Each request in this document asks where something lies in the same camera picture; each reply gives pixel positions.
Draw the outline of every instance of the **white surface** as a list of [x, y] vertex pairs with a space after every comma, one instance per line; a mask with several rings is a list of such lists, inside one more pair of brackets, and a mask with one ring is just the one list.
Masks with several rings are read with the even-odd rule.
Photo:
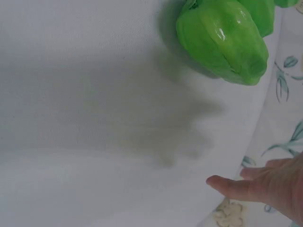
[[194, 226], [220, 202], [205, 180], [233, 177], [248, 147], [281, 11], [269, 70], [244, 87], [187, 66], [173, 33], [179, 8], [1, 2], [2, 226]]

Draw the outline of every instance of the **teal leaf print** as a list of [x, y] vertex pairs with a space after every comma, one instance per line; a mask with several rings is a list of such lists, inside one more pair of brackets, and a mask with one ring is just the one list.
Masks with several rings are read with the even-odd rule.
[[242, 167], [249, 167], [249, 166], [256, 166], [257, 164], [252, 158], [248, 156], [244, 156], [241, 165]]
[[288, 149], [288, 152], [289, 152], [293, 157], [296, 157], [297, 155], [300, 154], [298, 151], [295, 151], [295, 150], [292, 150], [292, 149]]
[[292, 135], [292, 138], [289, 140], [289, 142], [297, 141], [302, 138], [303, 138], [303, 120], [297, 124], [294, 133]]
[[295, 80], [303, 80], [303, 77], [295, 77], [295, 76], [291, 76], [291, 78], [295, 79]]
[[263, 154], [261, 155], [261, 157], [263, 155], [265, 155], [265, 153], [267, 153], [268, 151], [270, 150], [273, 150], [275, 148], [281, 148], [283, 149], [284, 151], [288, 152], [289, 154], [291, 154], [293, 157], [299, 155], [300, 153], [296, 150], [293, 150], [291, 147], [293, 146], [301, 146], [303, 145], [303, 143], [298, 143], [296, 141], [300, 140], [300, 139], [303, 139], [303, 120], [301, 120], [294, 132], [293, 132], [293, 135], [291, 137], [291, 139], [287, 142], [287, 143], [284, 143], [284, 144], [274, 144], [272, 145], [271, 147], [269, 147], [266, 151], [263, 152]]
[[275, 212], [276, 212], [276, 209], [275, 209], [275, 208], [272, 208], [272, 207], [269, 206], [269, 205], [265, 205], [265, 206], [264, 206], [264, 211], [265, 211], [266, 213], [272, 214], [272, 213], [275, 213]]
[[294, 56], [288, 56], [284, 61], [284, 68], [291, 68], [298, 63], [298, 59]]
[[300, 227], [296, 223], [292, 222], [289, 227]]
[[276, 72], [276, 97], [279, 103], [284, 97], [283, 92], [286, 93], [286, 101], [288, 101], [289, 89], [288, 89], [287, 81], [285, 79], [284, 73], [278, 69]]

